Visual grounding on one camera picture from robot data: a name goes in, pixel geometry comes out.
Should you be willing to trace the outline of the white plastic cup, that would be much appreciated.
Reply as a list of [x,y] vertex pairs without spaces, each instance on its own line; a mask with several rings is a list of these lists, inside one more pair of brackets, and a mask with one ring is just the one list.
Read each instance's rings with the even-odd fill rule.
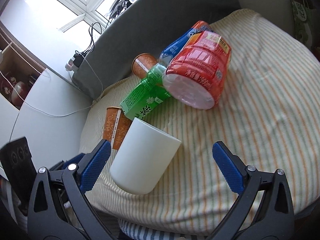
[[110,167],[112,180],[128,193],[150,193],[181,143],[172,135],[134,118]]

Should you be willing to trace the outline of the orange paper cup near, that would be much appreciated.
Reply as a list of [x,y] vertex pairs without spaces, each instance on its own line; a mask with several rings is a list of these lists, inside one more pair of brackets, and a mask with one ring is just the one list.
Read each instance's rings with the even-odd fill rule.
[[120,107],[108,107],[103,130],[103,139],[110,142],[112,149],[119,150],[120,146],[131,126]]

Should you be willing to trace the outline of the orange paper cup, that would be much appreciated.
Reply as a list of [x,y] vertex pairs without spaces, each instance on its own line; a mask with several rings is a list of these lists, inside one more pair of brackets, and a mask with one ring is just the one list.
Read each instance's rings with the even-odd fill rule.
[[157,63],[157,59],[149,53],[138,55],[132,62],[131,70],[135,76],[144,79],[150,69]]
[[103,139],[110,142],[112,149],[119,150],[120,146],[131,126],[120,107],[108,107],[103,130]]

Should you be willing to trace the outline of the orange paper cup far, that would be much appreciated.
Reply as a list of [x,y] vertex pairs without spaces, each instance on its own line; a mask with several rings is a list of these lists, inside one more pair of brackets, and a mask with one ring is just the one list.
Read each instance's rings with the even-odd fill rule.
[[150,69],[157,63],[157,59],[149,53],[138,55],[132,62],[131,70],[135,76],[144,79]]

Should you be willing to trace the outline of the striped cushion cover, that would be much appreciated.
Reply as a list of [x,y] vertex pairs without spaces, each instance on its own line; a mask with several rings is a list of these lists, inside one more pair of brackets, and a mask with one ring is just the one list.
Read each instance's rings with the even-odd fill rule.
[[145,119],[182,142],[156,187],[123,191],[108,161],[86,194],[108,226],[134,239],[205,239],[221,222],[236,194],[213,159],[216,141],[261,171],[283,169],[295,213],[319,198],[319,61],[253,10],[212,28],[232,49],[218,105],[203,111],[169,98]]

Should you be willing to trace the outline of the white cabinet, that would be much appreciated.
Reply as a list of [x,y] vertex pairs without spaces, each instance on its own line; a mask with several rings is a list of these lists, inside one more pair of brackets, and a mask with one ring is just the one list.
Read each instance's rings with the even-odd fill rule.
[[79,153],[92,99],[76,88],[65,70],[73,51],[60,31],[28,29],[26,35],[27,53],[45,70],[28,93],[9,138],[26,137],[35,167],[51,167]]

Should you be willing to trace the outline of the red white vase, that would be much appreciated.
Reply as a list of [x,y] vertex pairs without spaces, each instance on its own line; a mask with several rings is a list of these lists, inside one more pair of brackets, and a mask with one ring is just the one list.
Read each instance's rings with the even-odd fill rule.
[[1,94],[16,108],[20,108],[29,93],[29,87],[18,81],[11,72],[1,73]]

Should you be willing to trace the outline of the power strip with adapters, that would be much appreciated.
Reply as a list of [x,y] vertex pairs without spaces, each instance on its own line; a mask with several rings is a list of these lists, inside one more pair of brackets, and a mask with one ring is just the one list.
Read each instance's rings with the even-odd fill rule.
[[65,69],[69,72],[76,72],[82,64],[86,54],[84,52],[75,51],[75,54],[66,63]]

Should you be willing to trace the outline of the green tea bottle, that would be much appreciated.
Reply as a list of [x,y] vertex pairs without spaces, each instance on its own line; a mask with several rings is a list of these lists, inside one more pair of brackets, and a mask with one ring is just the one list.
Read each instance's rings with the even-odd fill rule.
[[171,97],[162,83],[165,70],[164,65],[155,64],[146,77],[120,103],[128,119],[144,119],[153,109]]

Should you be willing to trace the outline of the red label large bottle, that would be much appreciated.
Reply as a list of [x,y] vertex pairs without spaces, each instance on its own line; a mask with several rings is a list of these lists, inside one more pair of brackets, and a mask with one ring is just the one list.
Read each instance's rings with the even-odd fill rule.
[[190,107],[213,108],[223,91],[231,52],[229,44],[217,33],[194,34],[167,66],[163,87]]

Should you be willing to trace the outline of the blue label bottle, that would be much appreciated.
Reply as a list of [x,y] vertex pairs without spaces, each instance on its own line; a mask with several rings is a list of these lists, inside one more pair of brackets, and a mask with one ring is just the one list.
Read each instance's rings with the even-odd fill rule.
[[211,31],[211,26],[204,21],[197,21],[185,34],[180,36],[170,45],[168,45],[159,56],[159,62],[165,66],[168,66],[172,59],[181,51],[181,49],[188,42],[189,38],[193,35],[201,33],[203,31]]

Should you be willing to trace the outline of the grey sofa backrest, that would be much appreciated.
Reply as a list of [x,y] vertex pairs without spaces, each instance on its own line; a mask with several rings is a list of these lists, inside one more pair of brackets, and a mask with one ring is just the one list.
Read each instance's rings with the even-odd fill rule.
[[131,74],[137,55],[159,56],[197,21],[213,23],[238,9],[238,0],[137,0],[97,39],[72,81],[95,100]]

